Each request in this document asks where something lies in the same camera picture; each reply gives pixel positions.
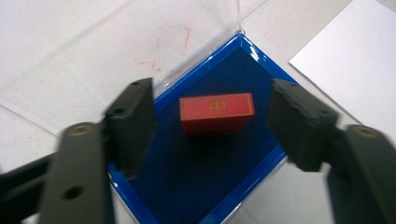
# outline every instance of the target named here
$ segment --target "gold emblem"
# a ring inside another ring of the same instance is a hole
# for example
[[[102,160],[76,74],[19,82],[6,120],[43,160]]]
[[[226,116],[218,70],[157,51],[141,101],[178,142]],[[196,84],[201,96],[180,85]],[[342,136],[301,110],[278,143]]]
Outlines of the gold emblem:
[[[216,110],[216,113],[220,115],[221,109],[227,109],[227,103],[225,101],[219,101],[216,99],[214,102],[209,103],[210,110]]]

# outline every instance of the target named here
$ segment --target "red cardboard box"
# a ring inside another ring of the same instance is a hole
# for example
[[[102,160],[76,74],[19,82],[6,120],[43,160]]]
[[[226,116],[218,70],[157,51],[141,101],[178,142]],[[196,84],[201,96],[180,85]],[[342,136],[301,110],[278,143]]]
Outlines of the red cardboard box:
[[[254,116],[250,93],[180,98],[187,136],[236,134]]]

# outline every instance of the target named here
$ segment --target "blue tray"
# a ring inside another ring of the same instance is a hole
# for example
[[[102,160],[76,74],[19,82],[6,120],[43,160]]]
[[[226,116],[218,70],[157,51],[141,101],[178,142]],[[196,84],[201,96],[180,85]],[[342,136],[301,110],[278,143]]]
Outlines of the blue tray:
[[[111,182],[141,223],[220,223],[286,156],[267,129],[272,78],[295,82],[235,35],[155,99],[158,129],[140,175]],[[178,98],[251,92],[256,116],[235,136],[188,139]]]

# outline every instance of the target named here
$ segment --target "dark blue tray bottom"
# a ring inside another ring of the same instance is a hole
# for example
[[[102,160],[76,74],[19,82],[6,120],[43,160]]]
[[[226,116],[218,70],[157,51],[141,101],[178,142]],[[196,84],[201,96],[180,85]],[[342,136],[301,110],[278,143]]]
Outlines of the dark blue tray bottom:
[[[130,184],[161,223],[200,222],[277,145],[265,123],[271,85],[272,77],[236,49],[182,96],[251,92],[256,116],[239,134],[186,138],[178,100],[157,114],[157,133]]]

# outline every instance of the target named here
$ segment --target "blue border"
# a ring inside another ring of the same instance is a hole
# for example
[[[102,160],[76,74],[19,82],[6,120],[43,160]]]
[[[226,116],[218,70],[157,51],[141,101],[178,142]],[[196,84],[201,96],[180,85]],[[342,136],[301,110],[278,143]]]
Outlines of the blue border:
[[[186,91],[201,77],[204,77],[212,68],[238,48],[242,48],[272,77],[296,83],[294,79],[274,63],[266,54],[259,50],[250,40],[244,35],[238,34],[229,39],[210,56],[192,68],[168,90],[159,95],[154,100],[156,112],[160,112],[171,102],[175,101],[181,93]],[[220,223],[223,221],[285,157],[286,153],[280,146],[274,147],[274,149],[201,221],[201,223]],[[110,174],[111,184],[131,209],[132,213],[134,213],[137,220],[141,223],[159,223],[134,188],[124,178],[122,173],[116,170],[114,164],[108,166],[108,172]]]

